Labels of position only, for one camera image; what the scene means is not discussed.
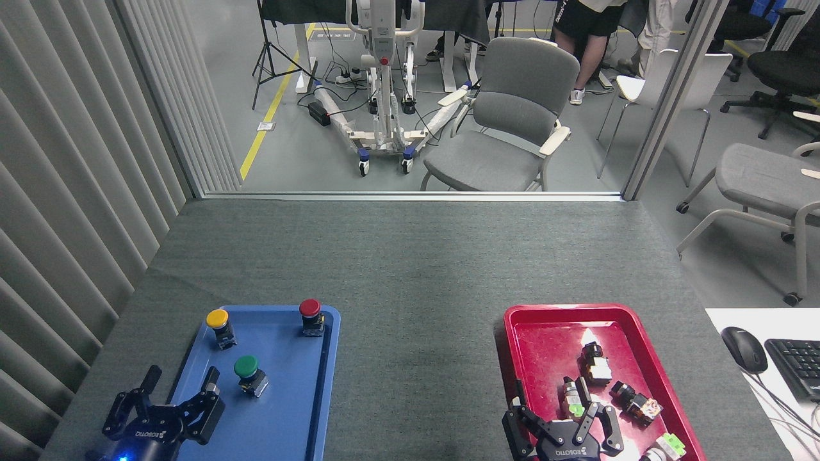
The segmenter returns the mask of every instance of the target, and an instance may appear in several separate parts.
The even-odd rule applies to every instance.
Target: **blue tray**
[[[171,398],[180,404],[199,392],[210,366],[225,412],[207,445],[187,441],[180,461],[270,459],[321,461],[330,389],[339,343],[339,311],[321,306],[325,334],[302,335],[298,306],[225,306],[237,345],[219,350],[205,322],[199,327]],[[255,355],[270,384],[259,399],[242,392],[234,362]]]

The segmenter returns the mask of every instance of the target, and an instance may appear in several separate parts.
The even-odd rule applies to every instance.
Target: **red button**
[[[321,303],[317,299],[305,299],[299,305],[299,313],[305,317],[315,317],[321,310]]]

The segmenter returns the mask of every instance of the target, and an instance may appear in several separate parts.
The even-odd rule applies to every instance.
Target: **gray carpet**
[[[509,459],[494,328],[514,304],[594,302],[638,312],[710,459],[789,458],[639,203],[207,200],[174,222],[43,460],[101,443],[151,363],[166,395],[209,310],[307,297],[342,315],[325,459]]]

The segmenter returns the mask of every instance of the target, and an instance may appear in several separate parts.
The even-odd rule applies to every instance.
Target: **computer mouse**
[[[753,374],[766,371],[766,351],[754,335],[743,328],[727,326],[721,331],[720,336],[735,362],[743,369]]]

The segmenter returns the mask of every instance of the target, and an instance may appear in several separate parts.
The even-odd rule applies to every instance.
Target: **tripod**
[[[256,110],[256,100],[257,96],[259,95],[259,87],[267,83],[268,81],[273,80],[276,77],[281,77],[283,75],[293,74],[294,72],[304,72],[305,75],[310,75],[309,81],[313,82],[313,76],[316,73],[315,65],[310,71],[306,70],[304,67],[300,66],[298,62],[291,59],[286,52],[282,51],[269,40],[269,38],[267,37],[267,27],[265,26],[265,13],[262,11],[262,0],[257,0],[257,7],[259,8],[259,21],[262,23],[262,35],[265,38],[265,43],[262,45],[261,52],[259,52],[259,58],[257,58],[256,66],[253,67],[253,72],[251,72],[251,76],[253,76],[256,75],[257,69],[259,70],[259,75],[257,76],[256,92],[253,93],[253,105],[251,106],[252,110]],[[273,55],[271,54],[271,49],[275,50],[277,53],[284,56],[285,59],[292,62],[294,66],[296,66],[296,69],[277,74],[273,68]],[[262,78],[263,72],[266,73],[268,76]]]

